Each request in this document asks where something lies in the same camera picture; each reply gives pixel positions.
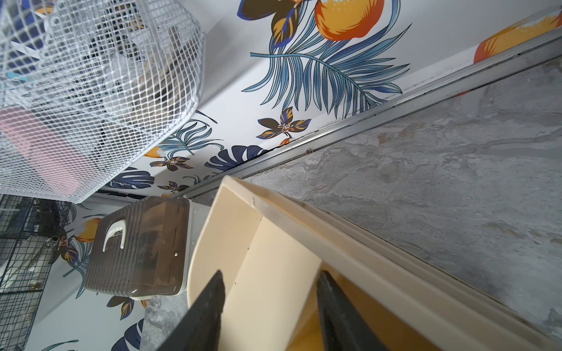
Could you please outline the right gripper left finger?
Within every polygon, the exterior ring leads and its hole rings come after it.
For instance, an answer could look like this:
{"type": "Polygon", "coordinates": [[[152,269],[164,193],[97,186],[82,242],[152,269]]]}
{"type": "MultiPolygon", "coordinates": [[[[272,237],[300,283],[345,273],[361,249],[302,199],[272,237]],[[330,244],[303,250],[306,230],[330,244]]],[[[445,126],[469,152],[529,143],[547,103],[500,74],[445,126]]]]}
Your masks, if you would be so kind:
{"type": "Polygon", "coordinates": [[[225,285],[218,270],[157,350],[218,350],[224,305],[225,285]]]}

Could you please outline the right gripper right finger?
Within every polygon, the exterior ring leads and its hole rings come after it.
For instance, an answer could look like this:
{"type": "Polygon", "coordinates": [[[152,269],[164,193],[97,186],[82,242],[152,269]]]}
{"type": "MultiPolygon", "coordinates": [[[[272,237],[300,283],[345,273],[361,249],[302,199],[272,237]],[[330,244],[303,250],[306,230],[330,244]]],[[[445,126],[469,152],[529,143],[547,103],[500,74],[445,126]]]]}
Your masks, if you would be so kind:
{"type": "Polygon", "coordinates": [[[332,275],[322,271],[317,301],[325,350],[386,350],[332,275]]]}

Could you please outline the beige drawer organizer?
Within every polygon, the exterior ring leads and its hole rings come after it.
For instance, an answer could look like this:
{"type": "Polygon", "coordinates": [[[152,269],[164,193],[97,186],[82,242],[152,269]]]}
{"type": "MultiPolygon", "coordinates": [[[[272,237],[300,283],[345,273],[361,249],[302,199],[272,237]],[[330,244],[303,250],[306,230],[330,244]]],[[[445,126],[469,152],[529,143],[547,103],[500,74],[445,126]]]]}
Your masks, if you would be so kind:
{"type": "Polygon", "coordinates": [[[485,293],[334,213],[225,177],[187,276],[220,350],[556,350],[485,293]]]}

